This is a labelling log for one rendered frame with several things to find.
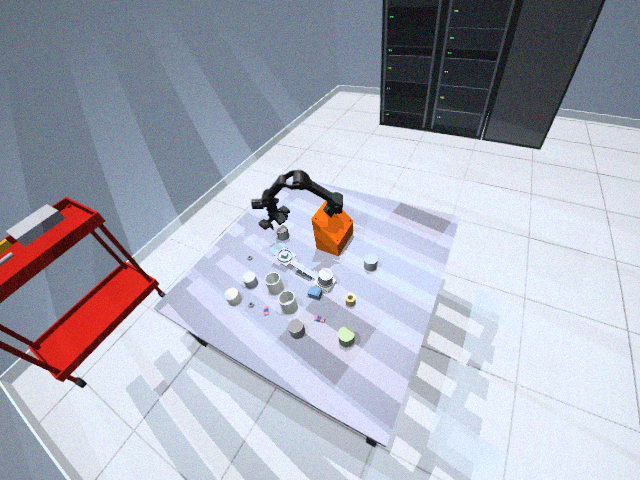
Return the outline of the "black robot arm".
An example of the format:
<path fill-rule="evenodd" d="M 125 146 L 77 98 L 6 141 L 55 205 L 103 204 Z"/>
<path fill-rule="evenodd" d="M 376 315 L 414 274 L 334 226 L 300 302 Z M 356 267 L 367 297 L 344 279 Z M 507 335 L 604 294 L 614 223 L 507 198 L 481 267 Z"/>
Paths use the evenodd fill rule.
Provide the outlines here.
<path fill-rule="evenodd" d="M 293 176 L 292 184 L 289 185 L 286 183 L 286 179 Z M 323 198 L 327 201 L 326 206 L 323 208 L 330 217 L 335 214 L 341 214 L 343 208 L 343 194 L 339 192 L 331 192 L 316 182 L 312 181 L 310 176 L 301 169 L 290 170 L 285 174 L 280 174 L 278 178 L 274 181 L 274 183 L 270 186 L 270 188 L 266 188 L 263 190 L 261 194 L 261 199 L 251 199 L 251 208 L 252 209 L 266 209 L 268 211 L 275 211 L 277 209 L 277 205 L 279 202 L 279 198 L 275 196 L 277 193 L 283 188 L 287 187 L 291 190 L 299 189 L 299 190 L 308 190 L 315 195 Z M 274 198 L 275 197 L 275 198 Z M 278 225 L 285 223 L 288 219 L 287 213 L 281 213 L 280 210 L 272 215 L 272 220 L 276 221 Z"/>

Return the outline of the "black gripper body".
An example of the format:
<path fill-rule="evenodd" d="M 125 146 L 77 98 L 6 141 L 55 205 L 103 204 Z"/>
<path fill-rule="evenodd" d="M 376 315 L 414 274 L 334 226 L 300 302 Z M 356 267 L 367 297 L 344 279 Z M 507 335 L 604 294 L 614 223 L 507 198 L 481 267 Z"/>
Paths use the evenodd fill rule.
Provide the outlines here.
<path fill-rule="evenodd" d="M 273 220 L 272 220 L 272 215 L 273 215 L 273 213 L 275 213 L 275 214 L 276 214 L 276 213 L 278 212 L 278 210 L 280 210 L 280 211 L 281 211 L 281 213 L 287 213 L 287 214 L 289 214 L 289 213 L 290 213 L 289 208 L 287 208 L 287 207 L 286 207 L 286 206 L 284 206 L 284 205 L 282 205 L 280 208 L 277 208 L 275 211 L 268 211 L 268 210 L 266 209 L 266 211 L 268 212 L 267 216 L 269 216 L 269 219 L 268 219 L 268 220 L 262 219 L 261 221 L 259 221 L 259 222 L 258 222 L 259 226 L 260 226 L 261 228 L 263 228 L 264 230 L 268 229 L 268 228 L 272 225 L 272 224 L 271 224 L 271 222 L 273 221 Z"/>

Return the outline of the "blue block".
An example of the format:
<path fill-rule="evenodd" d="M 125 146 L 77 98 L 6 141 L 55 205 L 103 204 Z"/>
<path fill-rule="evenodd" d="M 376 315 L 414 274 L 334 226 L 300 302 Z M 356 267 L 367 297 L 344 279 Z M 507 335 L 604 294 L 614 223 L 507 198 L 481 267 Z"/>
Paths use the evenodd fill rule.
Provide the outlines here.
<path fill-rule="evenodd" d="M 320 301 L 320 298 L 322 296 L 322 289 L 316 288 L 316 287 L 310 287 L 309 291 L 308 291 L 308 297 L 318 300 Z"/>

